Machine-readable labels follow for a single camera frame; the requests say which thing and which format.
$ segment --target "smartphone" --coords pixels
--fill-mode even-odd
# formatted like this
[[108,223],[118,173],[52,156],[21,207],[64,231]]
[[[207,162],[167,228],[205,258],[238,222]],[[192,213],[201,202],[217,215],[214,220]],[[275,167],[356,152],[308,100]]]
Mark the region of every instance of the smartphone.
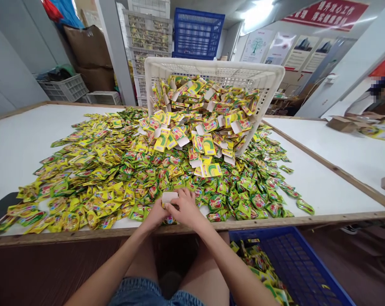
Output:
[[0,200],[0,223],[7,217],[7,208],[19,204],[22,199],[17,199],[18,192],[9,193]]

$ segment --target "person's left hand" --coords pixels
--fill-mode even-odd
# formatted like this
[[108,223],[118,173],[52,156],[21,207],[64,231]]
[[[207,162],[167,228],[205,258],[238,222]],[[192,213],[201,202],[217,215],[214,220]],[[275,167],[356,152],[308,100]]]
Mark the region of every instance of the person's left hand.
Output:
[[150,230],[154,230],[161,225],[168,215],[169,212],[161,206],[161,198],[159,198],[154,202],[154,205],[146,220],[143,221],[143,224],[146,224]]

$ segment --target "person's right hand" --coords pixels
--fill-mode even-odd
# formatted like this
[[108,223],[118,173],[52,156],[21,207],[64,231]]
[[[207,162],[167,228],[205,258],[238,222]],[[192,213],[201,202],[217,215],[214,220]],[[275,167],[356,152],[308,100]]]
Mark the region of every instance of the person's right hand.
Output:
[[208,222],[207,218],[200,212],[195,204],[195,193],[190,192],[187,188],[175,190],[178,198],[171,200],[172,204],[178,205],[177,210],[172,204],[166,203],[166,210],[174,217],[174,219],[196,231],[203,223]]

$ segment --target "white tabletop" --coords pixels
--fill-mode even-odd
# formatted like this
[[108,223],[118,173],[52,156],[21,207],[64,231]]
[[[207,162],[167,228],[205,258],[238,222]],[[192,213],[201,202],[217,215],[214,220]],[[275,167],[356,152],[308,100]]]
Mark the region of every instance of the white tabletop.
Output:
[[[103,114],[117,111],[120,109],[44,105],[0,120],[0,199],[10,192],[18,191],[19,186],[30,184],[37,178],[32,173],[40,168],[39,161],[51,156],[59,149],[58,147],[51,148],[50,144],[72,133],[74,131],[71,128],[72,124],[87,120],[88,118],[84,117],[84,114]],[[288,121],[297,124],[296,122],[300,120]],[[282,172],[283,176],[286,177],[286,182],[294,186],[297,192],[303,196],[303,199],[314,207],[316,215],[385,211],[385,207],[381,204],[289,141],[276,133],[272,133],[270,138],[280,141],[282,147],[287,150],[287,156],[292,160],[292,163],[278,161],[279,166],[285,164],[294,169],[292,174]],[[375,169],[376,162],[377,160],[373,159],[371,163],[367,162],[367,164]],[[288,209],[296,217],[308,216],[306,212],[296,207],[294,199],[288,197],[281,190],[278,192],[287,202]],[[48,200],[40,203],[41,210],[48,210],[47,202]],[[209,212],[207,207],[202,207],[201,211],[205,215]],[[139,222],[125,218],[116,222],[113,228],[137,227],[139,225]],[[4,235],[21,234],[25,230],[22,226],[15,224]],[[85,226],[82,230],[88,230],[88,227]]]
[[277,129],[311,149],[359,181],[385,195],[385,141],[358,132],[343,133],[327,127],[327,122],[264,118]]

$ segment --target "floor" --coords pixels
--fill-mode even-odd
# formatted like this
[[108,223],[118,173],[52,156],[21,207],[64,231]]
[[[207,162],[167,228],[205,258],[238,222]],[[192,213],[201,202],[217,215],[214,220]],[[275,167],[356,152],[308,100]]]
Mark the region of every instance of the floor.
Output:
[[[385,253],[385,231],[376,230],[380,238],[363,232],[351,236],[332,228],[302,230],[357,306],[385,305],[385,274],[373,257]],[[167,268],[183,275],[193,261],[195,237],[180,237],[155,241],[159,277]],[[62,305],[119,243],[105,240],[0,249],[0,306]]]

